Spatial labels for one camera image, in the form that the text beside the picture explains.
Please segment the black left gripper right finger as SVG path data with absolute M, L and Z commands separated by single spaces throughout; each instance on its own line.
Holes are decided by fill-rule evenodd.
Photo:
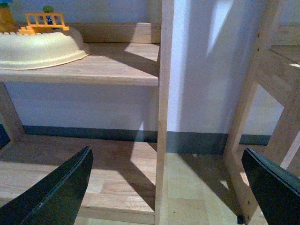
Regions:
M 242 165 L 250 188 L 269 225 L 300 223 L 300 179 L 247 148 Z

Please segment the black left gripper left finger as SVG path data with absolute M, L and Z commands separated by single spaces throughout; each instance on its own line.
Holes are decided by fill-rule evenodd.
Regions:
M 74 224 L 90 179 L 93 152 L 87 146 L 0 209 L 2 225 Z

